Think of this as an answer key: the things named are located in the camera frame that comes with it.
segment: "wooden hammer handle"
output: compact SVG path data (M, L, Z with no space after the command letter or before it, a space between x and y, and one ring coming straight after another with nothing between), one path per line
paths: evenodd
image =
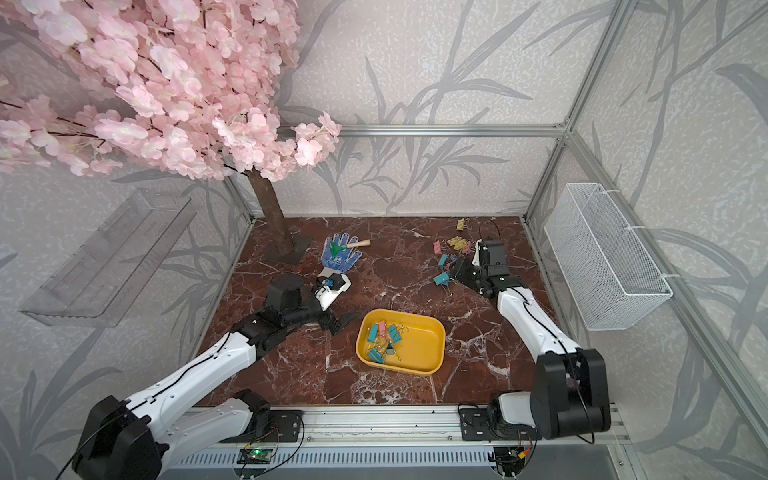
M348 243L346 245L346 247L347 248L365 247L365 246L368 246L370 244L371 244L371 240L363 240L363 241L360 241L360 242Z

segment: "white wire mesh basket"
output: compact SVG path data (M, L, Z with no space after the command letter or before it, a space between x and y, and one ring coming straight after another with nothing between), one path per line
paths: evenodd
M587 330L627 329L672 296L602 185L566 184L545 232Z

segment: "wallpaper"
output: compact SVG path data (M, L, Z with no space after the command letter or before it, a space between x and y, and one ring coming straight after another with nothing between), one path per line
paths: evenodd
M342 138L327 162L274 187L291 217L521 215L553 147L554 138ZM248 179L233 179L260 211Z
M635 14L578 130L768 392L766 14Z
M557 124L614 0L299 2L299 67L280 80L286 123ZM275 184L289 216L519 215L550 138L347 138ZM247 179L239 178L253 198ZM258 203L251 202L258 212Z
M0 73L61 111L87 101L34 37L2 22ZM197 213L122 321L46 326L20 313L139 187L187 196ZM143 389L196 353L248 225L220 182L135 168L75 177L61 164L0 175L0 225L0 478L52 480L98 400Z
M700 303L768 391L768 2L636 9L576 126ZM768 458L669 306L585 331L542 228L566 153L531 219L558 302L600 350L611 400L649 478L768 478Z
M300 0L288 121L559 123L614 1Z

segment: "black cable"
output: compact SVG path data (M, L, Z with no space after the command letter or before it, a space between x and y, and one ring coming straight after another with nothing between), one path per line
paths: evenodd
M146 400L144 400L142 403L139 403L139 404L138 404L138 405L136 405L134 408L132 408L132 409L130 409L130 410L128 410L128 411L129 411L129 412L133 412L135 409L139 408L139 407L140 407L140 406L142 406L144 403L147 403L147 401L146 401ZM125 415L126 415L126 414L124 413L124 414L122 414L122 415L118 415L118 416L114 417L114 418L113 418L112 420L110 420L109 422L107 422L107 423L103 424L102 426L100 426L100 427L99 427L99 428L98 428L98 429L97 429L95 432L93 432L93 433L91 434L91 436L89 436L87 439L85 439L85 442L83 442L83 443L82 443L82 445L80 445L79 447L77 447L77 449L75 449L75 451L74 451L74 453L72 454L72 456L71 456L71 457L69 457L69 460L67 460L67 463L65 463L65 464L64 464L64 466L63 466L63 467L61 467L61 470L59 470L59 471L58 471L58 475L56 475L56 478L54 478L54 480L59 480L59 479L61 478L61 476L64 474L64 471L67 469L67 467L69 466L69 464L70 464L70 463L72 463L72 460L74 460L74 457L78 456L78 453L80 453L80 451L83 449L83 447L85 447L85 446L88 444L88 442L90 442L91 440L93 440L93 438L94 438L96 435L98 435L98 434L99 434L99 432L101 432L101 430L104 430L104 429L106 429L108 426L112 425L112 423L116 422L117 420L124 418L124 417L125 417Z
M498 241L502 241L502 231L498 229L498 225L495 221L493 221L492 218L488 219L489 222L493 223L493 226L496 227L496 233L498 233Z
M260 477L261 475L264 475L267 472L271 472L274 469L285 465L286 463L288 463L290 461L290 459L292 459L294 456L296 456L296 453L299 451L299 449L301 448L301 445L304 443L304 435L306 434L306 427L304 426L304 420L302 420L301 415L296 415L296 417L299 419L299 422L301 422L301 442L299 442L299 446L297 446L296 450L294 450L293 453L290 454L290 457L288 457L285 460L283 460L279 465L277 465L275 467L272 467L272 468L268 468L267 470L264 470L260 474L255 475L254 478Z
M533 313L531 313L531 310L528 310L529 302L528 302L528 299L525 298L525 295L523 295L523 293L520 292L519 290L517 290L515 287L510 287L510 288L512 288L519 296L522 297L522 299L523 299L523 308L525 308L525 311L528 313L528 315L533 320L535 320L536 323L541 325L542 328L547 330L549 332L549 334L552 335L554 337L554 339L556 339L558 341L558 343L560 344L560 347L563 349L563 353L565 354L565 358L568 359L568 364L571 366L571 378L576 380L576 365L574 365L573 358L571 357L571 355L568 354L568 351L565 349L565 345L563 345L563 342L560 341L558 336L555 335L549 328L547 328L547 326L545 324L543 324L541 321L539 321L539 319L536 318L533 315ZM581 407L584 409L584 416L587 418L587 424L589 425L589 432L592 435L592 441L590 442L589 440L585 439L584 437L582 437L579 434L577 434L576 436L580 440L582 440L582 441L584 441L584 442L586 442L586 443L588 443L590 445L594 445L594 426L592 426L592 421L589 419L589 413L587 412L587 403L584 401L584 397L581 395L581 389L578 386L576 386L576 393L578 394L578 398L581 401Z
M222 349L222 348L224 348L224 345L226 345L226 344L227 344L227 341L230 339L230 335L231 335L231 334L232 334L232 332L227 332L227 338L225 338L225 339L224 339L224 341L221 343L221 345L219 345L219 348L216 350L216 353L219 353L219 352L221 351L221 349ZM187 367L187 369L186 369L186 370L184 370L184 371L181 373L181 375L179 375L179 378L175 379L175 380L174 380L174 381L173 381L173 382L172 382L172 383L171 383L169 386L165 387L165 388L164 388L164 389L162 389L160 392L157 392L157 393L155 393L154 395L152 395L152 398L153 398L153 399L156 399L156 398L157 398L157 396L159 396L159 395L162 395L162 394L163 394L163 392L165 392L166 390L168 390L170 387L172 387L172 386L176 385L177 383L179 383L179 381L181 380L181 378L182 378L183 376L185 376L185 375L187 374L187 372L189 372L190 370L192 370L194 367L196 367L196 366L200 365L201 363L205 363L205 362L207 362L208 360L212 359L212 358L214 357L214 355L215 355L215 353L214 353L214 354L211 354L211 355L209 355L209 356L207 356L207 357L205 357L204 359L202 359L201 361L199 361L199 362L195 363L194 365L190 365L190 366L188 366L188 367Z
M261 427L263 427L265 425L266 424L263 424L263 425L260 425L260 426L257 426L257 427L253 427L253 429L251 430L251 432L254 432L253 438L251 438L251 440L246 444L247 446L251 446L251 444L253 444L256 441L256 433L255 432L257 432L258 429L260 429ZM273 429L271 429L265 436L263 436L261 439L259 439L259 441L261 441L261 440L265 439L266 437L272 435L272 432L275 432L275 431L277 431L277 421L275 421L275 427ZM277 432L277 439L280 440L280 432L279 431ZM245 468L248 465L249 465L248 461L245 461L243 463L243 467L240 469L240 474L238 475L238 477L242 477L243 476L243 472L245 472Z

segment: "blue dotted glove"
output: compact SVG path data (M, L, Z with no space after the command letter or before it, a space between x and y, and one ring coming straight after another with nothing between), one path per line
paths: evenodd
M344 233L343 235L336 233L333 235L333 238L326 238L326 243L323 247L323 256L321 257L323 266L332 270L337 270L341 273L347 273L355 262L362 257L362 252L352 248L342 250L338 255L333 256L333 253L331 252L331 242L334 242L336 245L347 245L348 243L355 243L356 241L357 237L349 238L348 233Z

